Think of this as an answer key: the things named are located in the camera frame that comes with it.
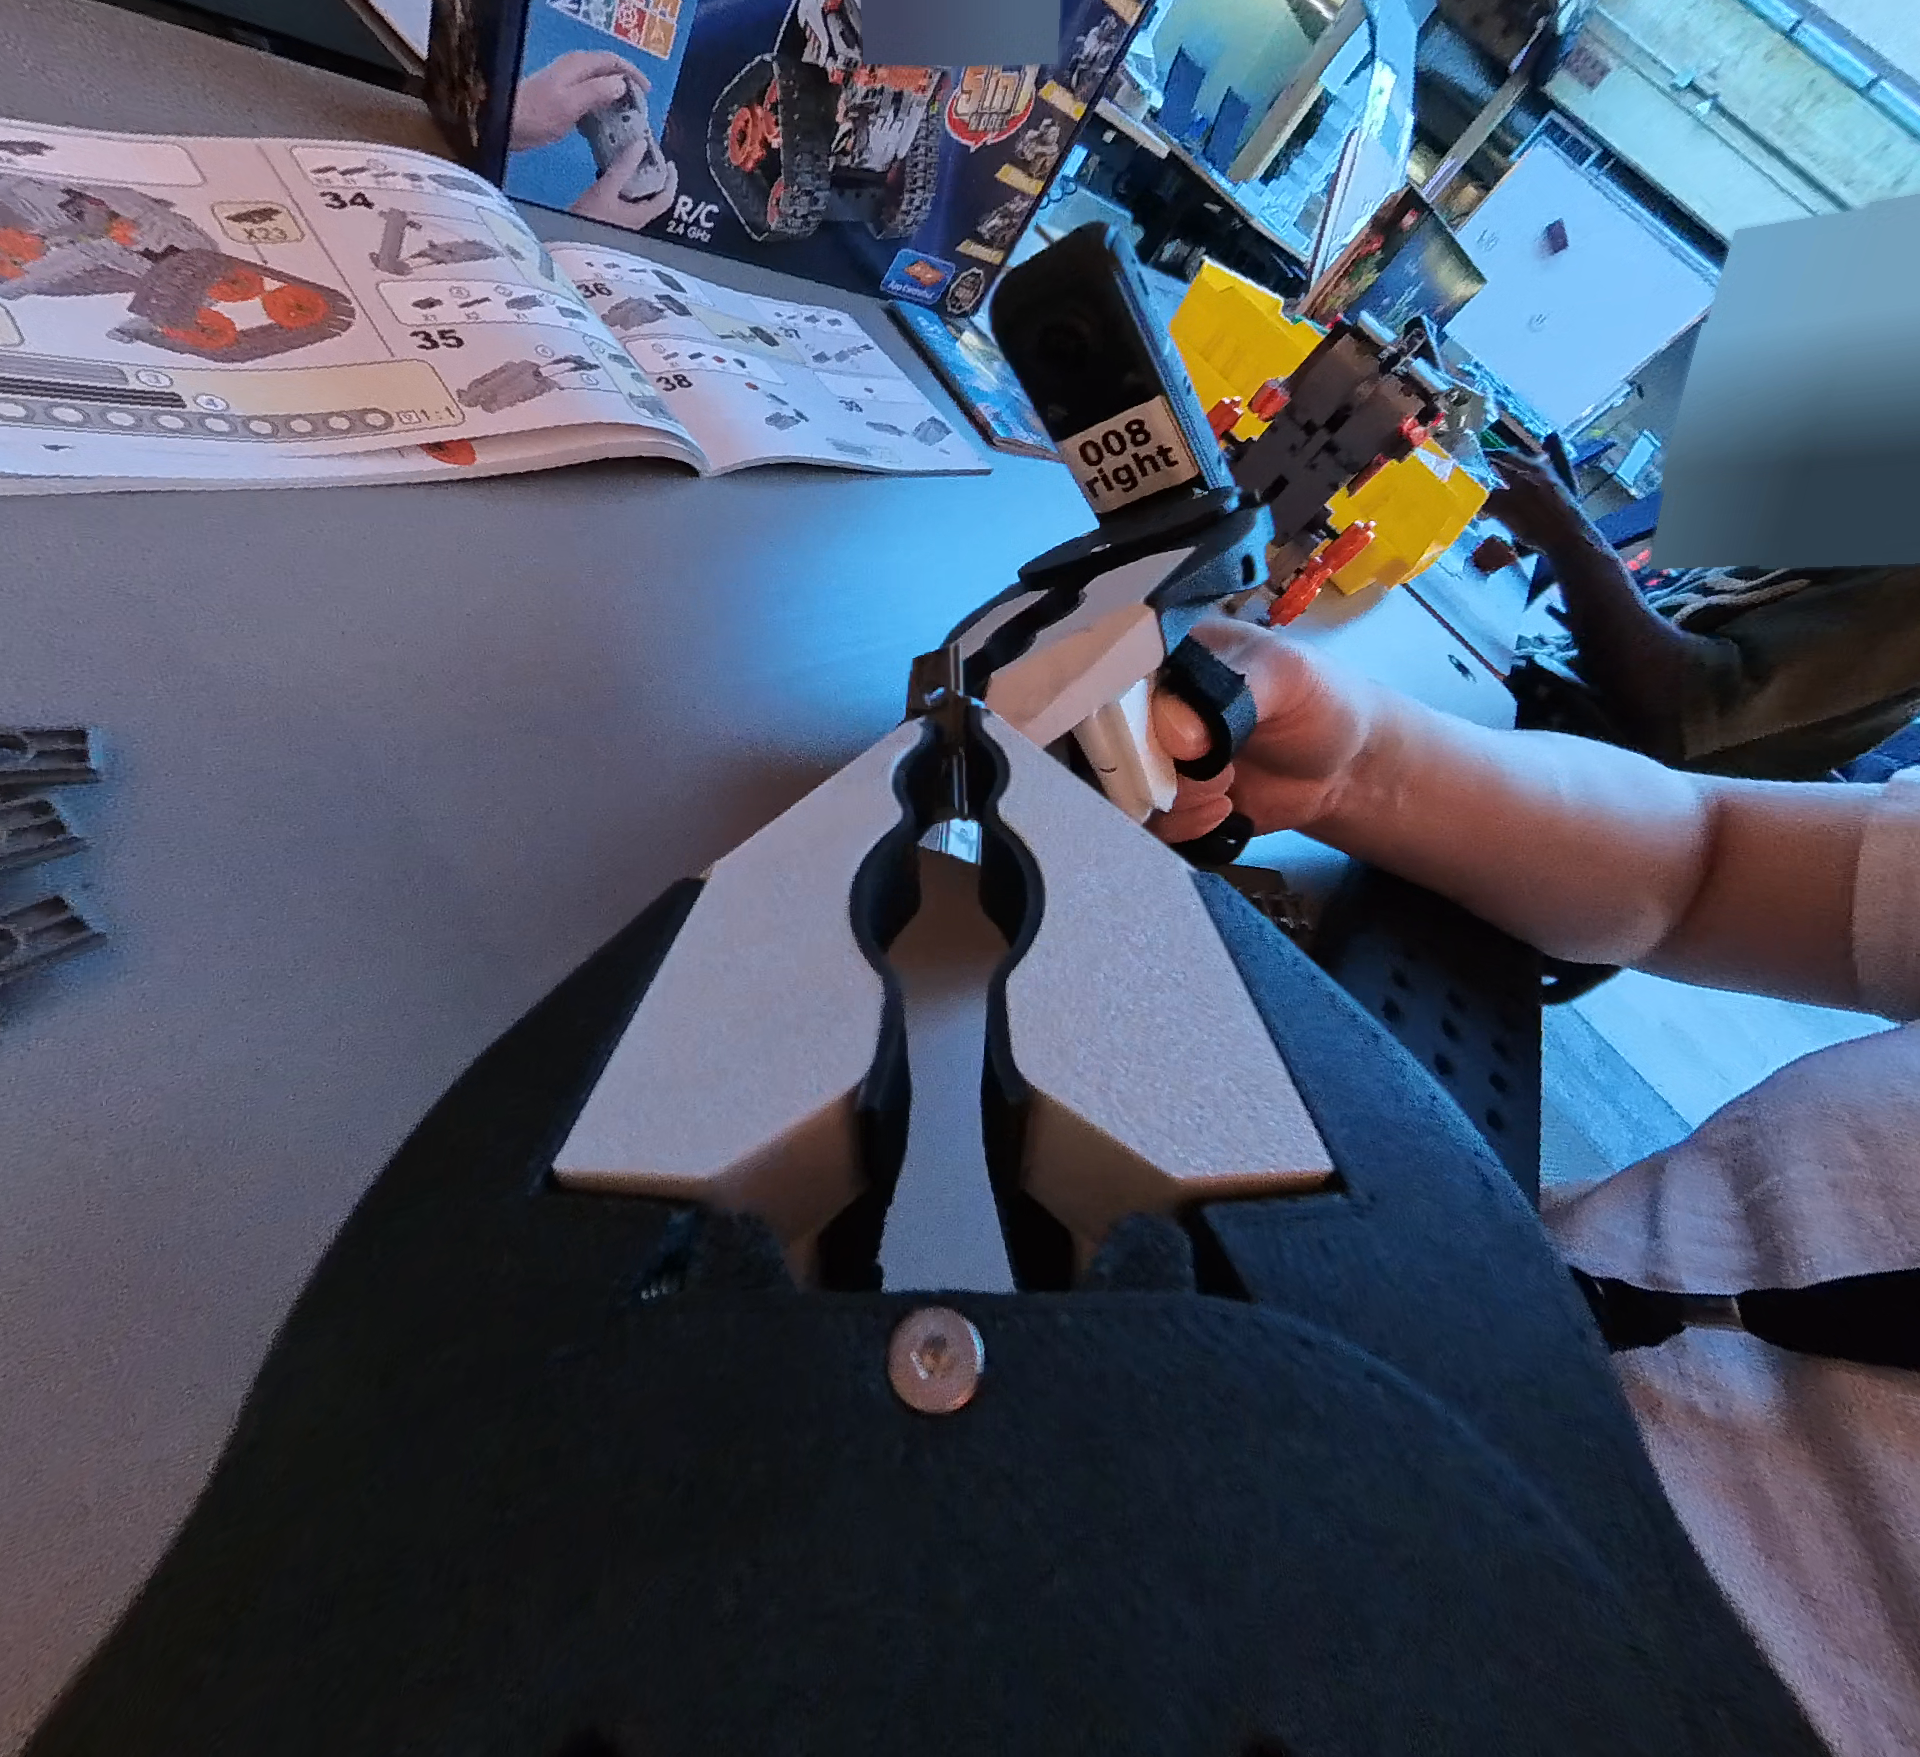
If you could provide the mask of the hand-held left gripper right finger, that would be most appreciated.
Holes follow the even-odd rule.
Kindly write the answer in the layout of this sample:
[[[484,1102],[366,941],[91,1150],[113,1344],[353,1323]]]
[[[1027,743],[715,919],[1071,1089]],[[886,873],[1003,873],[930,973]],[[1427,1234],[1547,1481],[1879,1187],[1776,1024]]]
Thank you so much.
[[[1088,781],[975,708],[991,984],[984,1142],[1023,1292],[1115,1218],[1331,1189],[1331,1156],[1217,932],[1237,907]]]

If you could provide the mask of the person's right hand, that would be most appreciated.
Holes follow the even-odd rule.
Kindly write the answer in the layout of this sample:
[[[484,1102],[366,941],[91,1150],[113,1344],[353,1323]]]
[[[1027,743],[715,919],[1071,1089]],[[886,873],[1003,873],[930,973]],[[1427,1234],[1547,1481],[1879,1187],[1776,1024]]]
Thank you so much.
[[[1230,811],[1263,832],[1340,839],[1392,694],[1244,617],[1199,617],[1197,643],[1255,694],[1255,730],[1217,776],[1180,776],[1150,832],[1170,849],[1211,835]]]

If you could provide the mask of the yellow plastic bin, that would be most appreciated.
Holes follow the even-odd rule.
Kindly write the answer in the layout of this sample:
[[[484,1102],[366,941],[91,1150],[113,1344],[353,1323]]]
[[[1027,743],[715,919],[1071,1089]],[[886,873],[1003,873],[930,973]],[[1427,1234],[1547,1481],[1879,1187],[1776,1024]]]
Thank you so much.
[[[1255,418],[1255,390],[1289,378],[1310,346],[1318,321],[1287,316],[1287,304],[1255,279],[1237,279],[1208,259],[1170,316],[1170,340],[1197,383],[1199,410],[1244,403],[1237,444],[1255,444],[1263,422]],[[1327,498],[1331,531],[1306,533],[1306,549],[1340,547],[1346,526],[1373,526],[1373,542],[1327,571],[1331,591],[1404,588],[1420,577],[1487,503],[1487,483],[1454,461],[1446,435],[1392,461],[1355,493]]]

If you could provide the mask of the blue robot kit box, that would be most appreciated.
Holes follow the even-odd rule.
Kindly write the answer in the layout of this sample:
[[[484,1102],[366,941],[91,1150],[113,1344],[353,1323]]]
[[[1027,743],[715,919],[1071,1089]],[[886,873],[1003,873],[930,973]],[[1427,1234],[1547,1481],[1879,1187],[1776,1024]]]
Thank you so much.
[[[970,316],[1155,0],[435,0],[428,107],[529,205]]]

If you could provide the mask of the dark printed toy box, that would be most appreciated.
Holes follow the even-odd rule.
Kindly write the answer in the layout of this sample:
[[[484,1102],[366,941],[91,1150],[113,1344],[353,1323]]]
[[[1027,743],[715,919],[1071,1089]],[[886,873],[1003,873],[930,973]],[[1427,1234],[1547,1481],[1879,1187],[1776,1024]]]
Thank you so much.
[[[1300,316],[1373,316],[1404,336],[1413,316],[1450,328],[1459,308],[1487,286],[1481,264],[1427,205],[1417,186],[1379,203],[1363,234],[1310,279]]]

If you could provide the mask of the flat blue printed box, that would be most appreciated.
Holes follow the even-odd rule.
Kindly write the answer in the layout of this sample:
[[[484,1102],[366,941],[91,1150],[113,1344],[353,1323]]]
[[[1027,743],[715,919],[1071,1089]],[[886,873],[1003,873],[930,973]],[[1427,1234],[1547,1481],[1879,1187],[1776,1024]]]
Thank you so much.
[[[915,304],[886,304],[886,316],[915,346],[915,356],[928,356],[928,365],[991,451],[1057,461],[1017,371],[975,321],[947,321],[942,311]]]

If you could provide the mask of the grey desk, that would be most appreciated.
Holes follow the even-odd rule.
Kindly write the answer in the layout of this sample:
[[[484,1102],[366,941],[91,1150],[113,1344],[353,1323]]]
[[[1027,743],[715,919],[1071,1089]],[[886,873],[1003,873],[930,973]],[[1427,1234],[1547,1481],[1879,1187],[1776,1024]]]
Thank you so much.
[[[5,1007],[5,1750],[1310,1750],[1276,1323],[678,1287],[544,1156],[655,890],[1071,533],[1049,465],[5,503],[105,952]]]

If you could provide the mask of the person's pale shirt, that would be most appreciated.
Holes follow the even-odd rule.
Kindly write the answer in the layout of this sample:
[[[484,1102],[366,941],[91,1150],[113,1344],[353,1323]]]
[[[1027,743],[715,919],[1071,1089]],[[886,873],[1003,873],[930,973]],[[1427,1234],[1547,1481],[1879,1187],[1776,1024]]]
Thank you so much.
[[[1853,956],[1900,1025],[1806,1052],[1693,1140],[1547,1195],[1574,1271],[1643,1292],[1807,1292],[1920,1267],[1912,771],[1863,835]],[[1831,1750],[1920,1750],[1920,1388],[1733,1330],[1618,1353],[1697,1555]]]

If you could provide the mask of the white board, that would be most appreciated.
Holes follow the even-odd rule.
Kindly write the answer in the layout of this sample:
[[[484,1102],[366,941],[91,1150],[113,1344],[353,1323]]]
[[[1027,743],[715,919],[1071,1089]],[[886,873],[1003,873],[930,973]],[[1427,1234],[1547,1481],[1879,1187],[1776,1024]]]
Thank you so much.
[[[1520,149],[1454,240],[1481,292],[1450,316],[1450,346],[1544,422],[1591,418],[1714,308],[1720,269],[1561,118]]]

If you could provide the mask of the open instruction booklet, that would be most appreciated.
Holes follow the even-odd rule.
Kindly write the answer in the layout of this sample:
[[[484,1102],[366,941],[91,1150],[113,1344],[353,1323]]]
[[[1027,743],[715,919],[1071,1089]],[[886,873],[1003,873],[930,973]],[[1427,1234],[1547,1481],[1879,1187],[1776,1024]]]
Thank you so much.
[[[556,243],[452,159],[0,129],[0,488],[991,473],[842,308]]]

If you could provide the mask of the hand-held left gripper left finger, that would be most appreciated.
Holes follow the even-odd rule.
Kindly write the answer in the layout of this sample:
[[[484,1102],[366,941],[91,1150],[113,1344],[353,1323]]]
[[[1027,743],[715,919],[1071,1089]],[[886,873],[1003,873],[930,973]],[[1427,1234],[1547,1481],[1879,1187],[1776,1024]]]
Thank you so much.
[[[895,937],[921,909],[930,722],[903,722],[706,867],[556,1178],[751,1210],[832,1292],[879,1292],[910,1061]]]

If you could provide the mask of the grey orange toy robot model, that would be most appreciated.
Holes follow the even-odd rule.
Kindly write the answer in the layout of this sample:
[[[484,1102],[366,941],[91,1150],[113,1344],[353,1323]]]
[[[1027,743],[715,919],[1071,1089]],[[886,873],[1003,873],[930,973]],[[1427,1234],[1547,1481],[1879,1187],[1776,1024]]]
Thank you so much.
[[[1404,588],[1427,571],[1491,493],[1469,418],[1427,316],[1396,336],[1343,316],[1289,378],[1217,403],[1223,454],[1270,509],[1263,625],[1300,617],[1327,588]]]

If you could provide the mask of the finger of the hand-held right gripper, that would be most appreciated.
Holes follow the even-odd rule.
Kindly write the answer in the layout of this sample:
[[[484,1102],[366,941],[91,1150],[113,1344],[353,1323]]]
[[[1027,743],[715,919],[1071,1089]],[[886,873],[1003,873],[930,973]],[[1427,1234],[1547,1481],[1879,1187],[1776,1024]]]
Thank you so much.
[[[1031,653],[996,667],[984,708],[1031,747],[1052,747],[1130,694],[1170,658],[1150,591],[1150,577],[1096,577],[1066,617],[1049,625]]]
[[[1035,648],[1035,635],[1081,610],[1085,588],[1010,588],[984,605],[970,625],[947,635],[947,648],[910,663],[910,708],[921,708],[921,686],[938,667],[947,667],[970,698],[984,705],[996,667],[1017,663]]]

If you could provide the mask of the black perforated chair back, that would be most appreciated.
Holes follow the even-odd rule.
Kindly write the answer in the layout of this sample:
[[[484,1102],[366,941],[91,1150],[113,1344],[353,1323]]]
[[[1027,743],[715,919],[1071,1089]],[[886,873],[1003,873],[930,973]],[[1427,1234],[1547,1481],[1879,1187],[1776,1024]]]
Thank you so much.
[[[1340,873],[1324,907],[1261,863],[1230,863],[1223,880],[1294,937],[1459,1102],[1520,1189],[1537,1200],[1537,952],[1360,863]]]

